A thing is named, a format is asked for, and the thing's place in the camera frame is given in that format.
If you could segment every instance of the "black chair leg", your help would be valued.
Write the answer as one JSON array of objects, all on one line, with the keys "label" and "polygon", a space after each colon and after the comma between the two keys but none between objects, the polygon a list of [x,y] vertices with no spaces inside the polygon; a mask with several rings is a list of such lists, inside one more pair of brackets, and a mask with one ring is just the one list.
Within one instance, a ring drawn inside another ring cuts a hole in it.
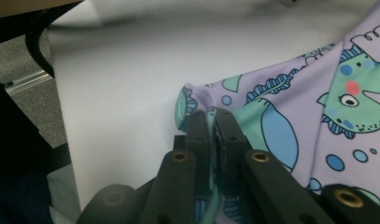
[{"label": "black chair leg", "polygon": [[45,59],[39,47],[40,36],[51,23],[53,23],[64,13],[66,13],[79,3],[80,2],[64,5],[61,7],[54,7],[50,9],[41,10],[37,13],[35,19],[32,21],[32,27],[30,31],[26,34],[25,42],[30,55],[35,60],[35,62],[52,77],[55,77],[53,67]]}]

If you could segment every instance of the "white table surface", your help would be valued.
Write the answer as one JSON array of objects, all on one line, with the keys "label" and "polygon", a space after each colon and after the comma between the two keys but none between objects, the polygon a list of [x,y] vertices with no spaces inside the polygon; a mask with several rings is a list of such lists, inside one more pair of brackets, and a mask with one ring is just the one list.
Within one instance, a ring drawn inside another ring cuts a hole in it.
[{"label": "white table surface", "polygon": [[82,209],[107,185],[138,188],[157,174],[180,133],[175,102],[186,82],[204,85],[336,42],[374,0],[137,2],[87,0],[49,31]]}]

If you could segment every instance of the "pink cheek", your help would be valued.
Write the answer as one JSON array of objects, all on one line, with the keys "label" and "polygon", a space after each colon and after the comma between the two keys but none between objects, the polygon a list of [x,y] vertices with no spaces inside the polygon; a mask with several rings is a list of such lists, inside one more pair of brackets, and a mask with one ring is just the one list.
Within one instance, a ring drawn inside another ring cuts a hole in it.
[{"label": "pink cheek", "polygon": [[360,86],[355,81],[347,81],[346,82],[346,91],[351,95],[357,95],[360,92]]}]

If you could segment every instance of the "gray floor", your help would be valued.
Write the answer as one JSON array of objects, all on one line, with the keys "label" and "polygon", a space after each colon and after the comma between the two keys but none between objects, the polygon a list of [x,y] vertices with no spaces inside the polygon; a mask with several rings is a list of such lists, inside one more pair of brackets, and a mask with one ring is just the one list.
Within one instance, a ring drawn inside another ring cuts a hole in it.
[{"label": "gray floor", "polygon": [[[40,41],[41,50],[51,61],[47,35]],[[24,36],[0,44],[0,82],[26,77],[40,70],[30,57]],[[62,112],[54,79],[38,84],[11,96],[15,103],[35,124],[52,147],[66,143]]]}]

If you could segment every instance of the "dinosaur eye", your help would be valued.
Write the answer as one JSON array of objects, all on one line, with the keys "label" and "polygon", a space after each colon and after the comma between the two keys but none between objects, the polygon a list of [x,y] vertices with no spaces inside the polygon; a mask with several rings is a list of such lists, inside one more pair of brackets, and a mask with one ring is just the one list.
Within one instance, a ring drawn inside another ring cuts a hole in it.
[{"label": "dinosaur eye", "polygon": [[352,95],[343,95],[340,98],[340,101],[341,101],[341,104],[351,106],[351,107],[359,105],[359,101],[356,100],[356,98],[353,97]]}]

